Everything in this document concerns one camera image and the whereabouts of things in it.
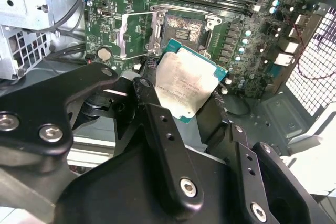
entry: motherboard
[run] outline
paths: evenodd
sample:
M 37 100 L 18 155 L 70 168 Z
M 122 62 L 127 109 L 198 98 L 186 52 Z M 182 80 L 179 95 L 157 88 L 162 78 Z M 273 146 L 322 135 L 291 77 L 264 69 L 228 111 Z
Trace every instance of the motherboard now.
M 309 21 L 304 0 L 88 0 L 86 48 L 118 74 L 138 71 L 175 39 L 227 69 L 229 94 L 259 98 L 299 47 L 287 20 Z

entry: screw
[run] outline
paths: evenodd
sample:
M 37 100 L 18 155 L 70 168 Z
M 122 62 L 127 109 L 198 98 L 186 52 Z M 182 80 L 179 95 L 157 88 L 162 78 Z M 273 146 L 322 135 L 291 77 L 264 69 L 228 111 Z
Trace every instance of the screw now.
M 59 32 L 59 31 L 55 31 L 55 36 L 56 36 L 56 38 L 60 38 L 61 37 L 61 33 Z
M 251 210 L 258 220 L 260 220 L 261 222 L 266 222 L 266 213 L 257 203 L 251 203 Z
M 56 125 L 43 126 L 39 131 L 39 136 L 47 142 L 54 143 L 63 137 L 63 132 Z
M 263 144 L 263 148 L 266 152 L 271 153 L 271 149 L 267 145 Z
M 19 119 L 14 115 L 0 115 L 0 131 L 12 131 L 20 124 Z
M 140 79 L 140 83 L 146 87 L 150 87 L 151 85 L 146 79 Z
M 86 2 L 86 5 L 89 6 L 89 7 L 92 7 L 93 6 L 93 2 L 91 0 L 88 0 Z
M 190 198 L 195 197 L 197 190 L 195 184 L 191 180 L 182 178 L 180 181 L 180 187 L 186 196 Z
M 240 132 L 240 133 L 243 132 L 243 129 L 241 127 L 239 127 L 238 125 L 235 125 L 235 128 L 238 132 Z
M 112 72 L 110 69 L 108 68 L 102 68 L 101 71 L 106 74 L 107 76 L 111 76 L 112 75 Z

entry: ventilation grille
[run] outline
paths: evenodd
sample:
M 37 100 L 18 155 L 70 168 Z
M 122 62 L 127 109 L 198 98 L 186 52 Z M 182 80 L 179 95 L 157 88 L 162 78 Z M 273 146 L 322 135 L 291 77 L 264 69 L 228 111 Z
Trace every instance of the ventilation grille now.
M 300 58 L 300 70 L 309 78 L 325 77 L 336 71 L 336 10 L 334 8 L 329 8 L 308 43 Z M 300 75 L 298 68 L 295 67 L 286 85 L 311 116 L 314 116 L 320 107 L 325 108 L 330 102 L 336 101 L 335 76 L 309 80 Z
M 0 79 L 24 76 L 50 53 L 50 34 L 26 33 L 20 28 L 0 26 Z
M 47 48 L 47 36 L 36 34 L 36 39 L 31 43 L 26 43 L 23 32 L 19 32 L 9 38 L 9 44 L 19 69 L 30 69 L 35 63 L 40 62 Z

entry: black cable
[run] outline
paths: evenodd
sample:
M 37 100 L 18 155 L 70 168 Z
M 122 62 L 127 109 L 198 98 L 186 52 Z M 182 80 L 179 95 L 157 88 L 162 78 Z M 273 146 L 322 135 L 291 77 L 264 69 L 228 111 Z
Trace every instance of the black cable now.
M 57 29 L 60 32 L 61 35 L 72 37 L 72 38 L 74 38 L 76 40 L 85 41 L 85 37 L 84 36 L 81 36 L 81 35 L 78 35 L 78 34 L 74 33 L 77 30 L 77 28 L 79 27 L 80 22 L 81 22 L 81 20 L 83 18 L 83 14 L 84 14 L 84 10 L 85 10 L 85 5 L 86 5 L 86 2 L 83 2 L 82 9 L 81 9 L 79 18 L 77 20 L 77 23 L 75 24 L 75 26 L 71 30 L 66 31 L 66 30 Z
M 26 81 L 26 76 L 23 76 L 22 78 L 18 80 L 0 80 L 0 89 L 7 89 L 14 85 L 17 85 L 18 83 L 24 83 Z
M 69 20 L 73 16 L 73 14 L 76 12 L 76 10 L 81 6 L 81 4 L 84 2 L 84 0 L 76 0 L 74 5 L 70 8 L 70 10 L 64 15 L 59 21 L 55 22 L 54 25 L 50 26 L 49 28 L 41 29 L 41 30 L 34 30 L 35 33 L 47 33 L 49 31 L 53 32 L 58 27 L 63 25 L 66 21 Z
M 42 58 L 42 61 L 44 61 L 51 69 L 52 71 L 56 74 L 56 75 L 59 75 L 59 72 L 56 70 L 56 68 L 54 68 L 50 63 L 49 61 L 46 60 L 46 58 Z
M 250 115 L 251 114 L 250 104 L 248 104 L 248 102 L 245 100 L 244 97 L 242 97 L 242 96 L 239 96 L 239 97 L 241 98 L 243 104 L 246 106 L 247 111 L 244 114 L 235 114 L 231 111 L 226 111 L 226 113 L 229 114 L 229 115 L 233 115 L 233 116 L 247 116 L 247 115 Z
M 69 63 L 69 64 L 75 64 L 75 65 L 86 65 L 87 64 L 85 60 L 80 60 L 80 59 L 57 58 L 57 59 L 52 59 L 50 61 Z
M 60 58 L 66 55 L 72 55 L 72 54 L 77 54 L 79 52 L 84 52 L 86 49 L 85 43 L 81 43 L 72 47 L 67 47 L 63 50 L 57 51 L 57 52 L 52 52 L 49 55 L 46 56 L 47 60 L 52 60 L 56 58 Z

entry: red wire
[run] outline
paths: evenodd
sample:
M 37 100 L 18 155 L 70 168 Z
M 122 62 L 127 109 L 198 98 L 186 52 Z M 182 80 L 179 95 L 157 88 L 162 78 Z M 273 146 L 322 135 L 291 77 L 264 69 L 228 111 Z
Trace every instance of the red wire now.
M 305 79 L 308 79 L 308 80 L 322 80 L 322 79 L 329 78 L 329 77 L 333 76 L 334 74 L 336 74 L 336 71 L 335 71 L 335 72 L 333 72 L 333 73 L 331 73 L 331 74 L 329 74 L 329 75 L 327 75 L 327 76 L 323 76 L 323 77 L 308 77 L 308 76 L 306 76 L 306 75 L 301 71 L 301 69 L 300 69 L 300 59 L 301 59 L 301 57 L 302 57 L 304 51 L 306 50 L 306 46 L 304 45 L 303 39 L 302 39 L 302 37 L 301 37 L 301 33 L 299 32 L 298 27 L 296 26 L 296 24 L 294 24 L 294 23 L 292 23 L 292 22 L 291 22 L 291 24 L 293 25 L 293 28 L 295 29 L 297 35 L 299 36 L 299 38 L 300 38 L 300 40 L 301 40 L 301 43 L 302 43 L 302 46 L 303 46 L 303 49 L 302 49 L 302 51 L 300 52 L 300 54 L 299 54 L 299 56 L 298 56 L 298 62 L 297 62 L 297 66 L 298 66 L 299 74 L 300 74 L 302 77 L 304 77 Z

